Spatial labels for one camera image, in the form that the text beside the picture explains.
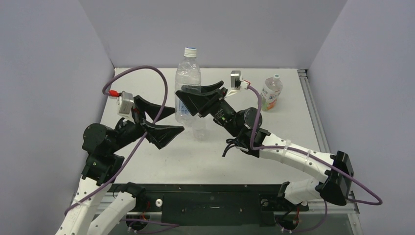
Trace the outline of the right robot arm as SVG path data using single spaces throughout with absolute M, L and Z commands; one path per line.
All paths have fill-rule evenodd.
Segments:
M 211 115 L 213 121 L 230 135 L 228 147 L 235 147 L 247 155 L 277 161 L 311 176 L 299 182 L 285 182 L 276 195 L 277 205 L 288 209 L 292 205 L 323 199 L 328 203 L 344 206 L 348 201 L 353 169 L 344 152 L 337 154 L 313 151 L 293 144 L 261 128 L 260 110 L 249 107 L 235 111 L 225 100 L 231 92 L 218 82 L 199 93 L 189 89 L 175 92 L 192 116 Z

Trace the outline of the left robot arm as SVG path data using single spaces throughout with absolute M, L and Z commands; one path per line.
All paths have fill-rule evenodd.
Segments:
M 162 149 L 184 130 L 182 126 L 157 124 L 174 114 L 173 107 L 126 92 L 111 92 L 111 96 L 116 99 L 120 120 L 114 128 L 93 123 L 85 129 L 82 148 L 87 152 L 86 163 L 73 201 L 57 230 L 59 235 L 106 235 L 128 211 L 143 209 L 145 189 L 130 182 L 96 215 L 105 194 L 129 161 L 117 152 L 132 143 L 139 147 L 144 140 Z

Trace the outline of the clear bottle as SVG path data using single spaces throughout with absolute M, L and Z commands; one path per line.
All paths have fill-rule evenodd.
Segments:
M 203 141 L 207 137 L 207 126 L 204 118 L 196 117 L 192 123 L 192 134 L 198 141 Z
M 195 47 L 184 49 L 184 58 L 178 64 L 175 74 L 175 92 L 201 91 L 202 76 L 196 58 L 197 49 Z M 184 126 L 191 126 L 194 120 L 194 116 L 177 96 L 175 96 L 175 119 Z

